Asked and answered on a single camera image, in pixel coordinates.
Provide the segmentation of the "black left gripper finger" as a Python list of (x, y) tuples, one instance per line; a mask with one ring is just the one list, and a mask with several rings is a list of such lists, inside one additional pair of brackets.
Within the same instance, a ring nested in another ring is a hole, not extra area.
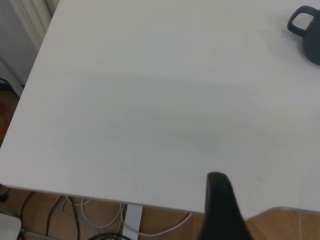
[(226, 174), (207, 175), (204, 221), (199, 240), (252, 240)]

